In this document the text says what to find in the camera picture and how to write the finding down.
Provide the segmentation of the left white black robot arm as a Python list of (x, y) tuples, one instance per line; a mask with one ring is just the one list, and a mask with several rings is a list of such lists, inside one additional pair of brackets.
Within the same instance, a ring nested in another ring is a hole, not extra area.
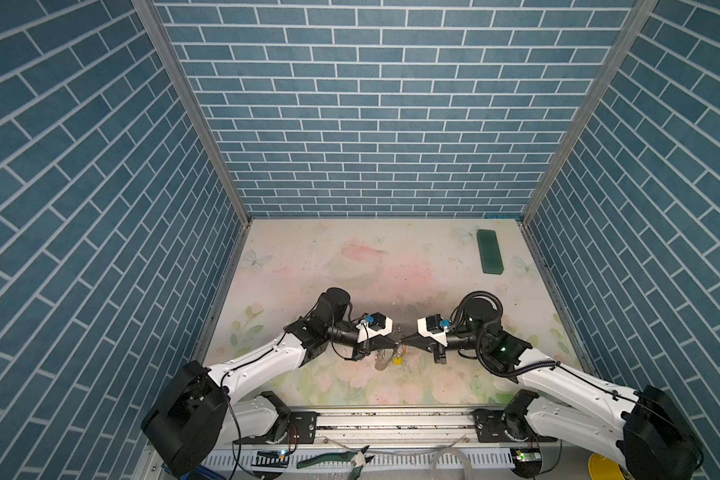
[(285, 326), (281, 335), (240, 357), (211, 366), (196, 360), (183, 365), (158, 395), (141, 430), (168, 474), (189, 474), (225, 443), (245, 437), (278, 439), (279, 421), (289, 410), (272, 393), (246, 395), (323, 354), (329, 346), (351, 348), (359, 361), (377, 350), (393, 349), (393, 320), (382, 314), (350, 314), (351, 297), (332, 287), (314, 306)]

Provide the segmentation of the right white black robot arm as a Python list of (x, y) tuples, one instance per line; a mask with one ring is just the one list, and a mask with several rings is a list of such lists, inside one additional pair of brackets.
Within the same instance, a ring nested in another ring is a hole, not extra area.
[(519, 385), (503, 410), (515, 441), (551, 437), (615, 462), (635, 479), (689, 479), (704, 451), (665, 391), (620, 386), (565, 365), (502, 326), (503, 305), (489, 292), (466, 295), (448, 318), (420, 318), (402, 344), (432, 353), (467, 350), (488, 373)]

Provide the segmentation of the metal key organizer ring plate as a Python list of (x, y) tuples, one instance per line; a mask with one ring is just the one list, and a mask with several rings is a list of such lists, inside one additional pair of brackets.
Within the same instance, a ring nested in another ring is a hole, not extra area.
[(400, 348), (397, 348), (396, 350), (377, 351), (374, 356), (374, 368), (377, 371), (384, 371), (390, 365), (394, 365), (393, 359), (396, 357), (401, 357), (403, 359), (403, 352)]

